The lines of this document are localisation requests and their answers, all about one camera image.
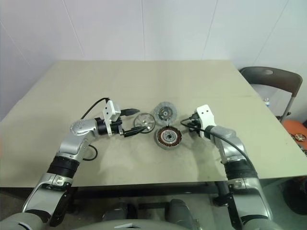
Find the beige tabletop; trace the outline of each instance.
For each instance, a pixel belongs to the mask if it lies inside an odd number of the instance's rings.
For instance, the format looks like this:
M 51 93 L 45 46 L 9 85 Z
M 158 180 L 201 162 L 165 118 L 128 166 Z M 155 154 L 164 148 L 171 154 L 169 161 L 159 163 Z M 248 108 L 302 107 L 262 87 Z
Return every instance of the beige tabletop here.
M 121 109 L 151 113 L 160 102 L 173 103 L 182 143 L 167 151 L 157 146 L 154 132 L 102 137 L 93 142 L 98 158 L 82 162 L 74 186 L 225 180 L 217 149 L 179 124 L 204 104 L 216 124 L 237 131 L 260 178 L 307 174 L 303 152 L 229 61 L 61 61 L 0 123 L 0 186 L 35 186 L 70 124 L 102 97 Z M 134 118 L 125 118 L 124 128 Z

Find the orange object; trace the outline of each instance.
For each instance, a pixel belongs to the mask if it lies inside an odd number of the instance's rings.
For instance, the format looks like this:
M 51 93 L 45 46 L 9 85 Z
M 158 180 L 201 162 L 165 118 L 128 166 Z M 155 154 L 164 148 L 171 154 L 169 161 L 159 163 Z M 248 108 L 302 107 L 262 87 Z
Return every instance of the orange object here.
M 283 122 L 284 128 L 288 131 L 288 133 L 295 136 L 296 134 L 303 134 L 307 138 L 307 128 L 303 126 L 302 123 L 295 120 L 284 120 Z M 303 146 L 305 150 L 307 150 L 307 140 L 305 141 L 296 141 L 297 144 Z

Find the black cable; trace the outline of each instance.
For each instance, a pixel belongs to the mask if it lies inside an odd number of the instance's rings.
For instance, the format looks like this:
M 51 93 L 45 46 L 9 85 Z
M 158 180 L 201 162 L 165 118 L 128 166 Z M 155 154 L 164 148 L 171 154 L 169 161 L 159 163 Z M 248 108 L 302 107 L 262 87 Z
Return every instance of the black cable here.
M 83 160 L 84 160 L 84 161 L 93 161 L 93 160 L 95 160 L 95 159 L 97 158 L 97 156 L 98 156 L 98 150 L 97 150 L 96 147 L 93 146 L 93 145 L 88 145 L 88 146 L 91 147 L 91 148 L 93 148 L 93 149 L 95 150 L 95 156 L 94 156 L 93 158 L 90 158 L 90 159 L 88 159 L 88 158 L 83 158 Z
M 232 143 L 231 141 L 227 140 L 226 138 L 222 137 L 222 136 L 219 135 L 219 134 L 210 132 L 209 130 L 204 130 L 204 129 L 201 129 L 201 128 L 198 128 L 198 127 L 189 126 L 189 125 L 187 125 L 187 124 L 184 124 L 183 122 L 184 122 L 184 121 L 187 121 L 187 120 L 190 120 L 190 119 L 189 119 L 189 118 L 184 119 L 184 120 L 182 120 L 180 123 L 181 123 L 183 126 L 185 126 L 185 127 L 193 128 L 193 129 L 195 129 L 195 130 L 198 130 L 198 131 L 201 131 L 201 132 L 208 133 L 208 134 L 210 134 L 210 135 L 212 135 L 212 136 L 214 136 L 214 137 L 217 137 L 217 138 L 219 138 L 219 139 L 225 141 L 226 143 L 228 143 L 229 145 L 231 145 L 232 147 L 234 147 L 239 153 L 241 153 L 242 156 L 245 157 L 246 160 L 247 160 L 247 162 L 251 165 L 252 169 L 256 172 L 256 169 L 255 169 L 253 163 L 251 162 L 251 160 L 249 159 L 249 157 L 246 155 L 246 153 L 243 152 L 241 149 L 239 149 L 234 143 Z
M 104 98 L 101 98 L 101 99 L 99 99 L 98 101 L 96 101 L 86 112 L 85 112 L 85 114 L 81 117 L 81 119 L 84 119 L 85 118 L 85 116 L 99 103 L 99 102 L 101 102 L 101 101 L 103 101 L 103 100 L 105 100 L 106 102 L 108 101 L 108 100 L 110 100 L 108 97 L 104 97 Z

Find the gray chair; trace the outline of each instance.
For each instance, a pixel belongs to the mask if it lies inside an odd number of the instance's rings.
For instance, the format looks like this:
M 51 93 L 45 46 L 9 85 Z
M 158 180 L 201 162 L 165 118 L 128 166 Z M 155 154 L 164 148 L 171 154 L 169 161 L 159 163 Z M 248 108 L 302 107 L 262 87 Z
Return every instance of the gray chair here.
M 290 107 L 298 93 L 298 90 L 303 82 L 300 75 L 282 69 L 275 69 L 270 67 L 245 67 L 240 70 L 242 76 L 249 84 L 268 85 L 281 90 L 290 92 L 291 99 L 280 117 L 282 123 L 288 115 Z

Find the silver robot arm segment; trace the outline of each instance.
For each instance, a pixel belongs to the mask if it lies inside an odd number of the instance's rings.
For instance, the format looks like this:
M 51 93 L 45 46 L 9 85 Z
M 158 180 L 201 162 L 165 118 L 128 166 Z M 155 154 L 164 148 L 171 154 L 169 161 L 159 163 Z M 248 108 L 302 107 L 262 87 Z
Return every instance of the silver robot arm segment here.
M 129 137 L 143 131 L 145 127 L 123 130 L 120 116 L 139 112 L 136 109 L 120 110 L 111 100 L 103 110 L 104 119 L 79 120 L 70 127 L 62 141 L 48 171 L 43 174 L 27 198 L 22 213 L 17 213 L 1 222 L 6 230 L 40 230 L 59 225 L 71 199 L 73 177 L 90 143 L 101 135 L 120 134 Z
M 198 107 L 190 120 L 189 125 L 199 131 L 199 136 L 202 139 L 210 139 L 220 152 L 221 163 L 225 167 L 228 178 L 227 184 L 230 193 L 227 200 L 232 226 L 237 230 L 254 230 L 259 227 L 281 230 L 272 221 L 272 212 L 262 191 L 257 172 L 249 159 L 246 158 L 245 147 L 236 136 L 236 132 L 216 126 L 208 105 Z M 234 144 L 246 157 L 221 137 Z

